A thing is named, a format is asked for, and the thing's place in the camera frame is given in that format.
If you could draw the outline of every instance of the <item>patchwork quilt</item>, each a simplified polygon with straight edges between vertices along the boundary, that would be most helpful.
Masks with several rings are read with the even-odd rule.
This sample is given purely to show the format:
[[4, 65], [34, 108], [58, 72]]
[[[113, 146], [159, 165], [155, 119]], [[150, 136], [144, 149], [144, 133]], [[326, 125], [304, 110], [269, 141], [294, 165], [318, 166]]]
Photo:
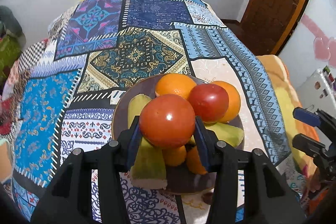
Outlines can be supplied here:
[[[111, 121], [123, 93], [144, 78], [182, 73], [224, 80], [241, 95], [244, 150], [262, 149], [300, 194], [283, 116], [263, 64], [201, 0], [84, 0], [50, 26], [39, 45], [19, 60], [27, 71], [10, 139], [14, 156], [12, 195], [30, 220], [45, 188], [71, 151], [102, 147], [112, 139]], [[30, 56], [39, 56], [32, 62]], [[92, 172], [92, 216], [101, 221], [97, 170]], [[244, 210], [244, 173], [239, 172], [236, 219]], [[201, 194], [174, 196], [132, 186], [121, 174], [132, 224], [206, 222]]]

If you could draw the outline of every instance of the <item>baseboard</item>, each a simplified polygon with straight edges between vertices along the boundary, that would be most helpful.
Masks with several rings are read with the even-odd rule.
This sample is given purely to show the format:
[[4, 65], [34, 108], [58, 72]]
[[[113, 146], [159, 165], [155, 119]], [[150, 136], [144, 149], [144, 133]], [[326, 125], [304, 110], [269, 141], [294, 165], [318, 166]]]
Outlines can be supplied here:
[[238, 20], [235, 20], [235, 19], [221, 19], [221, 21], [226, 24], [226, 23], [232, 23], [232, 24], [236, 24], [236, 25], [239, 25], [240, 22]]

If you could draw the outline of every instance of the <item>orange-red tomato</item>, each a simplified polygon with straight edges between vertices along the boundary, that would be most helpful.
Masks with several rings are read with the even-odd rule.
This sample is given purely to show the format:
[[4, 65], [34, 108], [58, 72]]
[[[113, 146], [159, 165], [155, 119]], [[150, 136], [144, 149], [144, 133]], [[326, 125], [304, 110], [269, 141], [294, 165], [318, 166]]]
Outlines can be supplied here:
[[195, 129], [195, 112], [190, 103], [175, 94], [150, 101], [139, 118], [142, 135], [154, 146], [168, 149], [185, 145]]
[[229, 105], [229, 96], [221, 86], [202, 84], [191, 90], [188, 101], [195, 115], [200, 116], [205, 123], [213, 123], [225, 115]]

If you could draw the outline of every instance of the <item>brown plate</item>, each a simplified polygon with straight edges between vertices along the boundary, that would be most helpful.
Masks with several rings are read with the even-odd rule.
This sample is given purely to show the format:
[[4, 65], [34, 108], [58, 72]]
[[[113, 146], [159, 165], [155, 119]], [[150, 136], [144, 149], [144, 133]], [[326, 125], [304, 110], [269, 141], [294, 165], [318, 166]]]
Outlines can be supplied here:
[[[112, 119], [112, 135], [115, 140], [119, 137], [120, 132], [127, 129], [127, 113], [130, 100], [138, 94], [145, 94], [154, 99], [156, 83], [164, 75], [165, 74], [160, 74], [146, 78], [136, 83], [122, 95], [120, 101], [115, 108]], [[205, 83], [199, 78], [193, 76], [189, 77], [193, 79], [198, 85]], [[229, 122], [229, 125], [243, 129], [243, 125], [239, 116]], [[237, 146], [237, 148], [243, 149], [243, 147], [244, 138], [242, 142]], [[166, 191], [170, 193], [193, 194], [202, 192], [206, 189], [212, 189], [215, 186], [215, 173], [195, 175], [188, 170], [185, 163], [177, 167], [166, 166], [166, 170], [168, 182]]]

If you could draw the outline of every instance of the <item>checkered fabric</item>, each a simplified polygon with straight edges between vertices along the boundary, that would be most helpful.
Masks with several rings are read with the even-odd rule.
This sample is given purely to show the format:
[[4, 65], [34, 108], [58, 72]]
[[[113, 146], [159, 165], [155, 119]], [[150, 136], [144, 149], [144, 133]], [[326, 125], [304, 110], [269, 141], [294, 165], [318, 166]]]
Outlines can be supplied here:
[[41, 41], [26, 49], [19, 58], [19, 73], [34, 68], [36, 63], [40, 60], [45, 48], [46, 41]]

